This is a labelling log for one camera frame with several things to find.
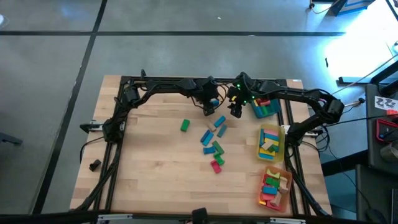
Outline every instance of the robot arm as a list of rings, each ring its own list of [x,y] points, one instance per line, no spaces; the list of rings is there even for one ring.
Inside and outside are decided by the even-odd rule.
[[[195,98],[199,104],[203,105],[203,114],[211,115],[215,107],[211,103],[212,99],[221,96],[217,87],[220,84],[213,77],[202,78],[183,78],[179,81],[161,82],[145,81],[145,72],[142,71],[141,80],[131,80],[124,89],[121,101],[118,101],[116,114],[105,121],[103,125],[104,139],[107,142],[118,142],[121,139],[120,125],[128,112],[144,104],[150,96],[158,93],[179,93],[187,98]],[[304,134],[307,131],[321,124],[333,124],[340,120],[344,104],[331,94],[319,90],[301,90],[280,86],[275,82],[267,80],[253,80],[246,73],[242,72],[232,82],[232,87],[228,88],[227,97],[231,104],[231,114],[237,118],[242,115],[242,106],[252,102],[256,98],[267,98],[269,100],[279,98],[307,103],[315,114],[301,123],[294,123],[290,126],[287,133],[288,143],[293,146],[300,145]],[[145,94],[140,97],[138,88],[146,88]]]

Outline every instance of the plastic bin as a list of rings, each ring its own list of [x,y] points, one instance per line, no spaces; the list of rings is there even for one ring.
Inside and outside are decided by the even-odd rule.
[[[257,203],[261,207],[263,207],[263,208],[265,207],[265,208],[268,208],[268,209],[273,209],[273,208],[267,207],[266,205],[262,205],[262,204],[259,203],[261,201],[262,186],[263,186],[263,183],[265,182],[265,178],[267,176],[267,169],[269,169],[274,174],[279,172],[280,176],[285,177],[287,179],[286,187],[288,188],[288,191],[286,193],[282,194],[282,198],[280,199],[280,204],[279,204],[279,210],[277,210],[278,212],[282,212],[283,213],[283,212],[286,211],[286,206],[287,206],[287,203],[289,202],[289,198],[290,198],[290,194],[289,193],[290,193],[290,187],[292,186],[292,180],[293,180],[292,173],[287,172],[286,170],[278,169],[278,168],[276,168],[274,166],[267,166],[264,169],[264,175],[261,178],[259,197],[258,197]]]
[[[254,114],[256,115],[256,118],[259,119],[272,116],[280,111],[280,105],[277,99],[271,100],[270,105],[267,106],[256,106],[255,100],[253,100],[250,104]]]
[[[266,159],[266,158],[262,158],[259,156],[260,148],[261,148],[261,146],[260,146],[261,129],[268,129],[268,130],[272,130],[272,131],[275,131],[278,133],[279,151],[277,153],[275,153],[274,159]],[[260,160],[271,161],[271,162],[282,162],[285,158],[285,129],[283,127],[280,127],[278,125],[273,125],[273,124],[260,125],[259,137],[257,139],[257,144],[256,144],[256,153],[257,153],[257,157]]]

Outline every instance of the green block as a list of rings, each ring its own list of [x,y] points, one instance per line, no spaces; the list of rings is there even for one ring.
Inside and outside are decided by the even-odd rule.
[[[279,187],[279,180],[275,180],[272,177],[267,177],[266,184],[271,185],[271,186],[273,186],[275,188],[278,188]]]
[[[184,119],[184,121],[182,121],[181,124],[181,131],[187,131],[189,123],[190,123],[189,120]]]
[[[260,108],[261,108],[261,111],[262,111],[262,113],[263,113],[264,115],[268,115],[268,111],[267,111],[266,106],[260,106]]]
[[[225,163],[225,161],[223,160],[223,158],[221,158],[221,155],[217,155],[217,156],[215,156],[214,158],[216,159],[218,165],[220,165],[220,166],[222,166],[222,165]]]
[[[269,151],[269,152],[278,151],[278,146],[276,146],[276,145],[271,145],[271,146],[269,146],[268,151]]]
[[[214,147],[216,147],[216,150],[217,150],[217,152],[219,152],[220,155],[224,154],[223,148],[220,146],[220,144],[218,144],[217,141],[213,141],[212,145],[214,145]]]

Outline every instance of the wooden tabletop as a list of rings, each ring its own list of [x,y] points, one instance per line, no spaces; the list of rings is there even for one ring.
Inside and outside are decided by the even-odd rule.
[[[104,77],[93,119],[105,121],[112,116],[120,79],[116,75]],[[300,80],[287,80],[287,84],[303,87]],[[230,115],[228,105],[225,102],[213,115],[204,117],[191,99],[178,94],[158,94],[131,110],[112,212],[188,215],[194,209],[206,207],[210,215],[291,216],[290,205],[285,213],[277,213],[257,204],[264,168],[272,165],[285,169],[283,162],[273,164],[256,157],[260,124],[277,124],[277,116],[256,119],[251,106],[245,106],[238,119]],[[291,105],[294,121],[309,117],[306,104],[291,102]],[[283,100],[281,106],[287,123]],[[200,138],[207,130],[205,122],[221,115],[226,116],[228,128],[222,138],[215,136],[213,140],[223,147],[225,164],[223,171],[215,174],[210,166],[213,156],[203,155]],[[183,119],[190,120],[186,133],[180,131]],[[101,136],[101,132],[90,133],[87,141]],[[314,139],[305,140],[315,144]],[[92,172],[88,167],[95,159],[103,160],[105,147],[104,141],[86,146],[70,208],[79,206],[98,183],[100,169]],[[322,208],[331,213],[318,152],[304,144],[299,150],[307,188]],[[303,213],[300,191],[295,188],[298,210]],[[107,192],[108,184],[100,208],[104,207]]]

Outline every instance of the gray floor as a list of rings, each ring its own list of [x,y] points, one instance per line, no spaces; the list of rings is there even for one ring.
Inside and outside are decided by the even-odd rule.
[[[91,31],[100,4],[100,0],[0,0],[0,14],[9,20],[3,30]],[[305,88],[335,91],[340,88],[335,83],[337,77],[361,77],[391,57],[389,42],[398,37],[398,29],[384,0],[377,0],[367,11],[339,17],[306,12],[307,6],[306,0],[108,1],[99,27],[102,31],[347,34],[97,37],[44,212],[64,212],[69,208],[79,167],[78,151],[86,141],[86,134],[78,126],[91,119],[104,75],[137,75],[142,68],[148,75],[189,77],[234,77],[245,71],[254,78],[302,79]],[[316,9],[326,7],[322,4]],[[0,34],[0,130],[24,140],[22,147],[0,144],[0,213],[30,212],[88,39]],[[337,96],[350,103],[363,94],[362,87],[352,87]],[[363,116],[364,106],[353,109],[342,119]],[[365,130],[364,122],[330,128],[331,150],[342,157],[366,149]],[[331,159],[334,158],[329,152],[321,156],[323,162]],[[332,204],[355,211],[354,200],[347,200],[355,198],[347,177],[327,177],[326,184]]]

